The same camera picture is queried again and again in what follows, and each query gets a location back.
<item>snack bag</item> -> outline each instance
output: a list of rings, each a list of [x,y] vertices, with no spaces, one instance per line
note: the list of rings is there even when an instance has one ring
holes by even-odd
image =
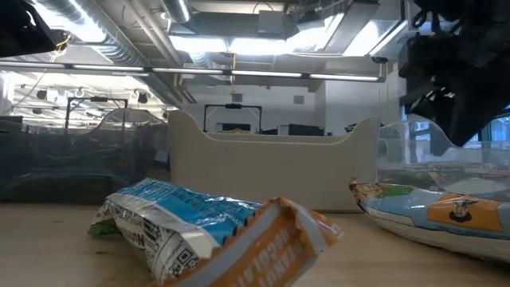
[[[356,202],[382,228],[479,258],[510,262],[510,190],[457,194],[353,183]]]
[[[90,233],[116,231],[144,251],[159,285],[190,287],[291,285],[343,235],[287,199],[260,205],[153,179],[107,197]]]

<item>wooden table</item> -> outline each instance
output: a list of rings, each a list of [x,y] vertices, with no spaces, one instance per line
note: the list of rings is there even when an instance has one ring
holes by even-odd
[[[87,235],[95,211],[90,206],[1,205],[0,286],[151,285],[120,236]],[[508,267],[410,242],[362,214],[330,216],[345,236],[295,286],[510,286]]]

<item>orange label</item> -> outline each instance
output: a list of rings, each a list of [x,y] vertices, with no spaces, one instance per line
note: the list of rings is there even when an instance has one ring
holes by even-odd
[[[470,195],[447,194],[429,206],[427,219],[466,228],[503,232],[498,215],[500,205],[500,202]]]
[[[295,220],[292,210],[285,209],[211,286],[282,286],[291,281],[313,253],[311,244],[300,240]]]

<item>cartoon character on bag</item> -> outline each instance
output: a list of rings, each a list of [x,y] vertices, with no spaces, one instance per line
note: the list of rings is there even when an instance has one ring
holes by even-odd
[[[473,205],[474,203],[477,203],[477,201],[459,200],[454,203],[455,209],[453,211],[450,211],[449,213],[450,219],[459,223],[468,222],[471,221],[471,219],[473,219],[473,216],[471,215],[471,213],[469,213],[469,206]]]

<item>mesh netting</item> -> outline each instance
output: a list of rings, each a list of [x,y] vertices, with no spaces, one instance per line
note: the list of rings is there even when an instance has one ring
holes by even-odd
[[[0,199],[102,202],[145,177],[156,152],[166,150],[166,132],[163,121],[130,108],[85,134],[0,120]]]

